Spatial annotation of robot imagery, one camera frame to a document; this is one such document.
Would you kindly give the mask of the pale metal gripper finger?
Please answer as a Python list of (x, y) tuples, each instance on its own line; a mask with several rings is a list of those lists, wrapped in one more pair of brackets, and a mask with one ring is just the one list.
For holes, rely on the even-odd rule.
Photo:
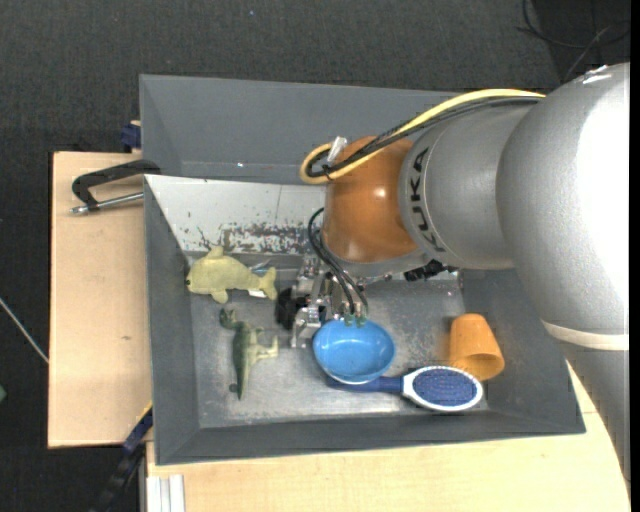
[(307, 348), (315, 333), (322, 325), (321, 307), (318, 305), (302, 307), (295, 315), (290, 346)]
[(297, 275), (294, 297), (313, 301), (319, 296), (320, 277), (317, 267), (303, 267)]

